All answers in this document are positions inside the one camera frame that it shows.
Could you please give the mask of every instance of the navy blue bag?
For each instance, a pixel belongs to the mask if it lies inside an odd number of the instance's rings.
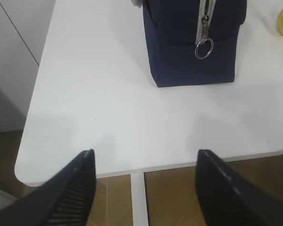
[[[143,0],[151,74],[158,87],[233,82],[247,0]]]

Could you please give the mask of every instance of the white table leg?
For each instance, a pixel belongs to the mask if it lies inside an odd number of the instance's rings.
[[[131,196],[134,226],[149,226],[143,173],[131,174]]]

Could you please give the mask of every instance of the metal ring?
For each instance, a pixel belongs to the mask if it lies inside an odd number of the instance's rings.
[[[205,55],[205,56],[199,56],[198,55],[198,49],[201,45],[203,45],[206,41],[209,41],[211,43],[211,48],[209,50],[209,52]],[[205,39],[202,39],[200,42],[198,42],[196,48],[195,48],[195,56],[199,59],[199,60],[203,60],[205,58],[207,58],[209,55],[211,55],[212,51],[213,51],[213,48],[214,48],[214,42],[212,39],[210,38],[205,38]]]

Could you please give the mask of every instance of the zipper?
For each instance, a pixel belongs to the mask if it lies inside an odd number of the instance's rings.
[[[195,45],[197,45],[195,49],[195,56],[198,59],[207,58],[211,54],[214,48],[213,40],[208,37],[208,30],[213,16],[215,3],[216,0],[200,0],[198,26],[197,26],[196,41],[195,41]],[[209,41],[211,44],[210,51],[205,56],[199,56],[198,55],[199,47],[207,41]]]

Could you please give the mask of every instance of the wooden floor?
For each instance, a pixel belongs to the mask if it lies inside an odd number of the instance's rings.
[[[0,134],[0,189],[16,197],[33,191],[14,175],[21,131]],[[283,155],[229,163],[246,179],[283,201]],[[205,226],[195,167],[145,173],[151,226]],[[98,179],[88,226],[133,226],[130,176]]]

